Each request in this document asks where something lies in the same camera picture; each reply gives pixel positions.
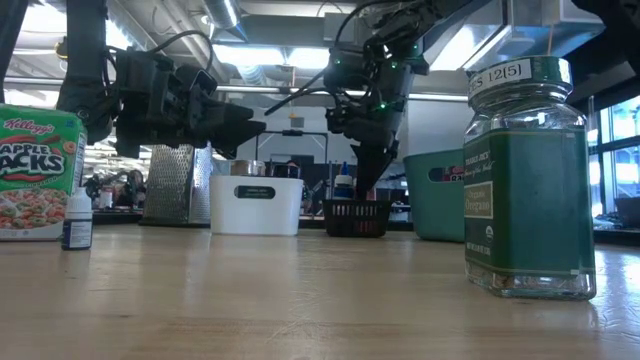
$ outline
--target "window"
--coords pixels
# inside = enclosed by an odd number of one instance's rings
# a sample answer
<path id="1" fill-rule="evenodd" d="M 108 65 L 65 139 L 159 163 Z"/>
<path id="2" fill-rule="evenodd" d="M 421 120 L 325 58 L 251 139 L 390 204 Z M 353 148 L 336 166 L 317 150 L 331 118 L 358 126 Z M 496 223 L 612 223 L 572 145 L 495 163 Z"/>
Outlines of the window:
<path id="1" fill-rule="evenodd" d="M 600 162 L 598 155 L 589 156 L 589 185 L 591 188 L 591 215 L 596 217 L 602 214 L 602 201 L 600 200 Z"/>
<path id="2" fill-rule="evenodd" d="M 611 107 L 613 141 L 640 135 L 640 96 Z"/>
<path id="3" fill-rule="evenodd" d="M 591 214 L 616 212 L 617 198 L 640 197 L 640 96 L 593 116 L 587 142 Z"/>
<path id="4" fill-rule="evenodd" d="M 640 196 L 640 148 L 633 146 L 615 152 L 615 191 L 616 198 Z"/>

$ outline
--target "wooden tabletop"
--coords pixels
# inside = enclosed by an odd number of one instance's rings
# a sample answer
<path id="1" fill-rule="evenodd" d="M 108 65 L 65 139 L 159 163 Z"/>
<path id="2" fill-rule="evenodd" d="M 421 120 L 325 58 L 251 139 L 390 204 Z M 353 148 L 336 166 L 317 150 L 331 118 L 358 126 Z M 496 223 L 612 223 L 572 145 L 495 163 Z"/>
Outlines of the wooden tabletop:
<path id="1" fill-rule="evenodd" d="M 96 227 L 0 243 L 0 359 L 640 359 L 640 252 L 599 247 L 590 302 L 496 298 L 463 246 Z"/>

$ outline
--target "spice jar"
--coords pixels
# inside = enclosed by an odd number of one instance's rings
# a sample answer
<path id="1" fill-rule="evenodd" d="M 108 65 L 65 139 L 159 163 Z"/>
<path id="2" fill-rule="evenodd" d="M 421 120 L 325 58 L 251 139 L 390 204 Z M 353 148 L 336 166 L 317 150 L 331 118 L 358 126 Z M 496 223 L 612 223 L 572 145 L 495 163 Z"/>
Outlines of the spice jar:
<path id="1" fill-rule="evenodd" d="M 465 132 L 469 280 L 498 296 L 596 294 L 585 117 L 569 63 L 527 57 L 470 79 Z"/>

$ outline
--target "metal pot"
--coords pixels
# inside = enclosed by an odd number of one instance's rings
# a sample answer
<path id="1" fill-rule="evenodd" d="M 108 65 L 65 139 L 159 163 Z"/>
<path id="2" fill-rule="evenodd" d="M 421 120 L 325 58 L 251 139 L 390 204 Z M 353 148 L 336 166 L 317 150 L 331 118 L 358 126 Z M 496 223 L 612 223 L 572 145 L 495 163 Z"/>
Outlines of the metal pot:
<path id="1" fill-rule="evenodd" d="M 234 176 L 265 176 L 267 166 L 264 161 L 233 160 L 231 161 L 231 175 Z"/>

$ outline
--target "apple jacks box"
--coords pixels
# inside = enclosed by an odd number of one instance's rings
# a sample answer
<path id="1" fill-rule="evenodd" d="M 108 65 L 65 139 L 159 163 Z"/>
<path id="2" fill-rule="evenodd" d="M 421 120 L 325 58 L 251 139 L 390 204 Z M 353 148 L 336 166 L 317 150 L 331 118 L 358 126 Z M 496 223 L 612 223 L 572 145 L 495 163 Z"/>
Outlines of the apple jacks box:
<path id="1" fill-rule="evenodd" d="M 56 240 L 82 177 L 75 115 L 0 104 L 0 240 Z"/>

